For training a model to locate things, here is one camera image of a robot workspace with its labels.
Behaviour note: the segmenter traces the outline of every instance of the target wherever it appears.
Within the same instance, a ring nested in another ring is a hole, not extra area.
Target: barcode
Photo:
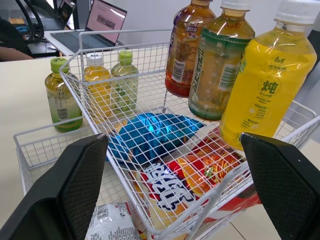
[[[185,62],[181,62],[176,59],[174,60],[172,79],[178,83],[182,82],[182,76],[184,74],[185,64],[186,64]]]
[[[58,118],[60,120],[68,119],[68,110],[66,108],[57,109],[56,112],[58,113]]]
[[[238,70],[239,70],[239,65],[231,65],[231,64],[224,65],[224,70],[223,70],[222,77],[220,79],[218,89],[221,91],[227,91],[232,89],[238,74]]]
[[[98,212],[96,214],[96,219],[104,219],[107,218],[109,215],[108,207],[105,205],[98,206]]]

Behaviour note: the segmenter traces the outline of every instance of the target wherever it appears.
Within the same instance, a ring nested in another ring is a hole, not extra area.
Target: beige table
[[[0,227],[23,197],[13,135],[51,124],[44,80],[51,73],[50,59],[0,62]],[[319,144],[309,141],[302,152],[318,168]],[[214,240],[280,239],[262,206],[236,217]]]

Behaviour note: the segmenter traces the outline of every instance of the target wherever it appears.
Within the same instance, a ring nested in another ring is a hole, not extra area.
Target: person
[[[22,35],[8,21],[0,17],[0,61],[34,59]]]

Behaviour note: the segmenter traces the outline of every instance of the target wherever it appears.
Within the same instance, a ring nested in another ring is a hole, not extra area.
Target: white bottle cap
[[[89,66],[102,66],[104,64],[104,56],[100,52],[92,52],[86,55],[86,63]]]
[[[222,0],[221,8],[250,11],[251,0]]]
[[[276,20],[295,24],[314,24],[320,11],[320,0],[283,0]]]

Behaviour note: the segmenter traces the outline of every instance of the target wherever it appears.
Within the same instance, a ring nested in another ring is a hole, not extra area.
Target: yellow drink bottle
[[[319,10],[320,1],[283,1],[275,28],[246,47],[220,123],[221,136],[232,147],[243,149],[243,132],[274,136],[316,62],[305,30],[314,23]]]
[[[52,73],[46,77],[44,84],[46,88],[46,94],[48,97],[49,107],[52,122],[59,123],[65,120],[74,119],[82,116],[82,112],[65,85],[64,80],[59,74],[59,68],[67,62],[67,59],[63,57],[55,57],[50,61]],[[68,75],[71,75],[69,66],[66,66],[62,71]],[[69,132],[78,129],[82,125],[82,119],[70,121],[55,126],[60,132]]]
[[[87,82],[97,82],[110,78],[109,71],[104,68],[104,58],[101,53],[88,53],[88,67],[84,69],[84,79]],[[110,94],[111,83],[103,82],[88,86],[89,113],[96,124],[103,123],[111,116]]]

